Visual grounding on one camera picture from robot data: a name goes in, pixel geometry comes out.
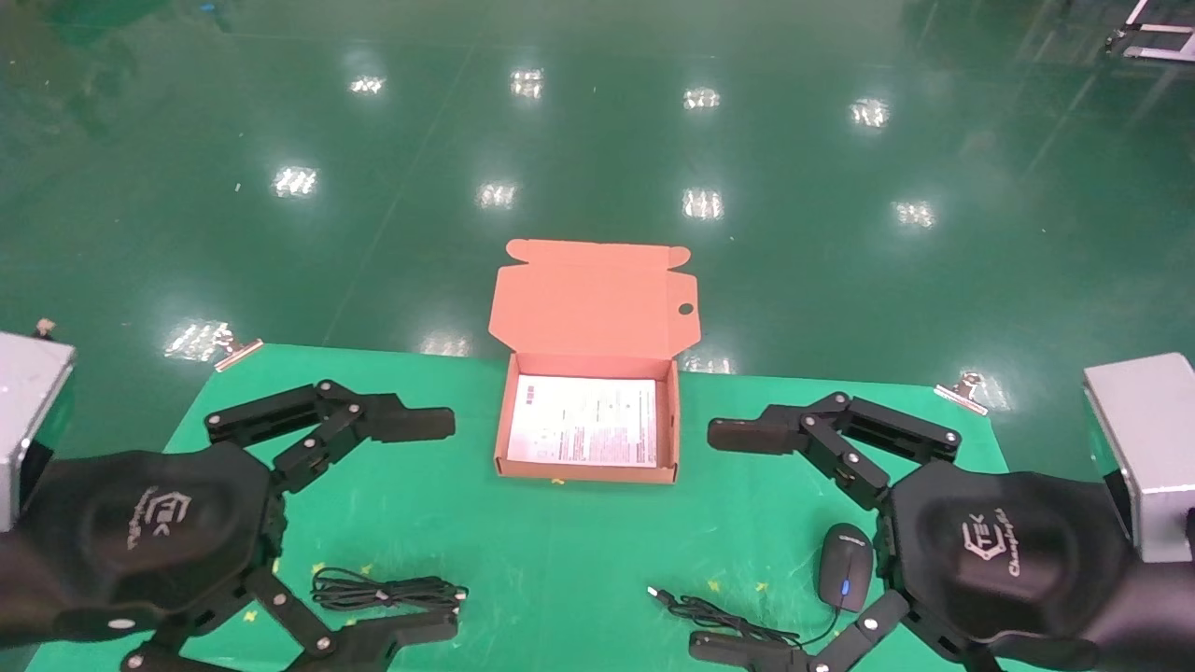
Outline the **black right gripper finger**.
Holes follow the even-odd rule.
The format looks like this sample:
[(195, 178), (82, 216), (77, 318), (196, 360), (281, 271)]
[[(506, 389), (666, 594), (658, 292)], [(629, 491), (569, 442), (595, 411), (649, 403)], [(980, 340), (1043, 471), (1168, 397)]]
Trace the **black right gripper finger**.
[(863, 511), (880, 507), (891, 477), (857, 442), (918, 465), (955, 462), (962, 442), (960, 430), (845, 392), (805, 407), (770, 404), (756, 419), (712, 419), (706, 439), (734, 454), (803, 456)]

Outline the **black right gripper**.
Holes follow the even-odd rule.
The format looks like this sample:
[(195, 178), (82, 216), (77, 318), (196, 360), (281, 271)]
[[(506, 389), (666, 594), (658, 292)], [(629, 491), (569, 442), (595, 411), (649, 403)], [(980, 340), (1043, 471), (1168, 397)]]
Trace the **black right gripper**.
[(914, 469), (880, 502), (888, 589), (809, 653), (798, 634), (690, 598), (690, 655), (744, 671), (852, 671), (903, 623), (966, 671), (1190, 671), (1191, 561), (1148, 563), (1105, 485)]

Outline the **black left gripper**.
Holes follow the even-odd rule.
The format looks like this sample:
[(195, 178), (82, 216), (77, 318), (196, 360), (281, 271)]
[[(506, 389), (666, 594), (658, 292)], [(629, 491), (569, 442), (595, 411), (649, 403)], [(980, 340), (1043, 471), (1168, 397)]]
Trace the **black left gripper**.
[[(272, 472), (243, 448), (304, 430)], [(124, 671), (221, 671), (183, 655), (249, 601), (302, 648), (289, 671), (386, 671), (398, 650), (453, 639), (456, 613), (358, 621), (336, 631), (272, 570), (296, 494), (362, 442), (445, 440), (447, 407), (333, 380), (292, 387), (206, 417), (213, 446), (192, 454), (129, 451), (48, 463), (1, 539), (4, 648), (108, 642), (152, 631)], [(217, 445), (233, 442), (243, 447)]]

